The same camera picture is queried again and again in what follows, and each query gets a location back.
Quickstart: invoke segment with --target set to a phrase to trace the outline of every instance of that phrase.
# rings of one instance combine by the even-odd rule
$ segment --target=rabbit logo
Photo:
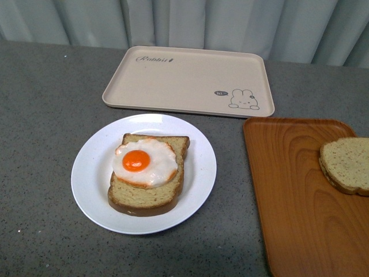
[[[234,89],[232,91],[231,104],[228,105],[230,108],[245,108],[251,110],[259,110],[258,102],[255,99],[252,91],[248,89]]]

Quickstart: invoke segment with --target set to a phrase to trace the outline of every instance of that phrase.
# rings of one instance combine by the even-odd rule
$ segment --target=toast
[[[369,138],[346,137],[325,143],[319,164],[340,192],[369,196]]]
[[[154,137],[167,142],[176,154],[178,170],[172,180],[157,188],[145,189],[132,186],[117,178],[113,172],[108,190],[108,201],[112,208],[132,216],[155,216],[173,209],[182,192],[185,176],[185,158],[190,139],[187,136],[147,136],[127,133],[122,144]]]

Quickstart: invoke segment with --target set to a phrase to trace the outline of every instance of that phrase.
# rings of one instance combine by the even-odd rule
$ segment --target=wood grain
[[[369,276],[369,197],[337,191],[318,162],[323,143],[354,131],[292,118],[250,118],[243,130],[272,274]]]

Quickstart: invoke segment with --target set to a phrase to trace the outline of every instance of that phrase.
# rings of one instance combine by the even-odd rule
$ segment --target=white curtain
[[[0,38],[369,68],[369,0],[0,0]]]

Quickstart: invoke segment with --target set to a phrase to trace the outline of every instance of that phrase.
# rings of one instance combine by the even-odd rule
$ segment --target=white plate
[[[109,206],[112,157],[125,133],[189,136],[183,191],[177,206],[166,214],[141,218]],[[176,226],[193,215],[212,191],[216,170],[214,150],[196,127],[169,115],[141,114],[107,125],[85,143],[73,164],[71,189],[82,212],[101,227],[124,234],[150,234]]]

